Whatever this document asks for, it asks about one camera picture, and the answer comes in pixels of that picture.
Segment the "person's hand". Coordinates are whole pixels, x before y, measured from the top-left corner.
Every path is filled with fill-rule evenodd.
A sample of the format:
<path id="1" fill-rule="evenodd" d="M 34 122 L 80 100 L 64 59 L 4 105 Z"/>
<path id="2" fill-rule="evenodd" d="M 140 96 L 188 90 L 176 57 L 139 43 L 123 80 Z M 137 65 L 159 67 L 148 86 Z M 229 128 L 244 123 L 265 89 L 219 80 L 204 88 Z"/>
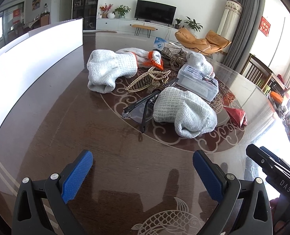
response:
<path id="1" fill-rule="evenodd" d="M 290 201 L 279 196 L 270 202 L 273 234 L 290 234 Z"/>

